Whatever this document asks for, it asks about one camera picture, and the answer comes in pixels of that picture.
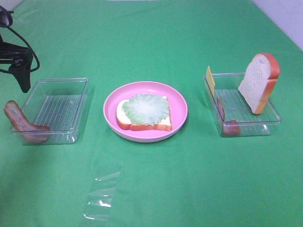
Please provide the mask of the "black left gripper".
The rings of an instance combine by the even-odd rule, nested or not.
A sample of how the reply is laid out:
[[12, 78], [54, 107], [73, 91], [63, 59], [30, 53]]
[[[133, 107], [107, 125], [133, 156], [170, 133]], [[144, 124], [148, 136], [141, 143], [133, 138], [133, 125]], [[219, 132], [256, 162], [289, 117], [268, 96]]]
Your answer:
[[22, 47], [3, 41], [0, 37], [0, 63], [12, 64], [9, 72], [17, 80], [23, 93], [31, 88], [30, 70], [32, 63], [32, 51], [28, 47]]

